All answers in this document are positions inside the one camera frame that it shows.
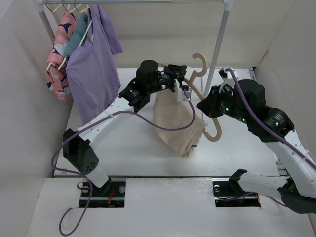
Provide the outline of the beige trousers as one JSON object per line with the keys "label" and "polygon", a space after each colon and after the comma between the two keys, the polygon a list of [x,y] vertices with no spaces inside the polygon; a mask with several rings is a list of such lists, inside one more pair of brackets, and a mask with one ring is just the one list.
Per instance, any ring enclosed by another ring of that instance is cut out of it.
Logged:
{"label": "beige trousers", "polygon": [[[193,111],[189,102],[180,102],[170,90],[158,92],[154,100],[153,123],[169,129],[181,128],[192,122]],[[180,131],[156,129],[158,137],[181,158],[188,158],[199,143],[205,130],[204,121],[196,115],[193,124]]]}

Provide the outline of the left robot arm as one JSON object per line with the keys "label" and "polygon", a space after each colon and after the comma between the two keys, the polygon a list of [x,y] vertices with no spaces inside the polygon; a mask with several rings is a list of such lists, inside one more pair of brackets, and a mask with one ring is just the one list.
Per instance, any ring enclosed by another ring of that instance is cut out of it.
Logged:
{"label": "left robot arm", "polygon": [[120,123],[146,106],[151,94],[167,90],[175,93],[176,98],[187,101],[188,87],[183,84],[186,71],[185,65],[169,64],[159,70],[156,61],[143,61],[136,70],[135,78],[111,105],[77,131],[68,129],[64,133],[64,158],[91,181],[98,195],[105,196],[109,193],[111,179],[99,166],[94,150]]}

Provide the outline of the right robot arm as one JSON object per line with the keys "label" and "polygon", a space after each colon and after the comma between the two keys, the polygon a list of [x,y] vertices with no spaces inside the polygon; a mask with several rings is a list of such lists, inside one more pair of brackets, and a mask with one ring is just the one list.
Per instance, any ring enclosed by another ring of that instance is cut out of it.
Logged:
{"label": "right robot arm", "polygon": [[286,207],[299,214],[316,211],[316,171],[313,162],[301,158],[294,124],[281,109],[266,105],[265,88],[257,82],[244,79],[237,85],[225,85],[220,91],[213,86],[209,95],[197,108],[214,119],[227,115],[247,125],[248,131],[264,143],[285,166],[288,177],[255,175],[238,169],[228,181],[234,195],[256,192],[280,199]]}

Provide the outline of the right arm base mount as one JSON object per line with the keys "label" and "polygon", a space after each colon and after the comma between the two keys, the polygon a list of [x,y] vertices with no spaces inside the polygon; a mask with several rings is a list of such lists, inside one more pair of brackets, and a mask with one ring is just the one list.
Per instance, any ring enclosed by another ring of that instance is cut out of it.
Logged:
{"label": "right arm base mount", "polygon": [[217,208],[261,207],[257,193],[232,188],[228,180],[215,180],[212,193]]}

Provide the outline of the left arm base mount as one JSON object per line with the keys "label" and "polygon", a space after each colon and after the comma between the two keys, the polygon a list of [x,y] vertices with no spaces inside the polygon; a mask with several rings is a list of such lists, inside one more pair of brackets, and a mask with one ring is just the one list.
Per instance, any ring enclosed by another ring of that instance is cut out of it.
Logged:
{"label": "left arm base mount", "polygon": [[106,193],[102,193],[94,184],[92,185],[92,191],[90,191],[87,181],[78,182],[77,188],[81,191],[79,199],[80,207],[86,206],[88,198],[92,194],[88,208],[124,208],[125,178],[114,178]]}

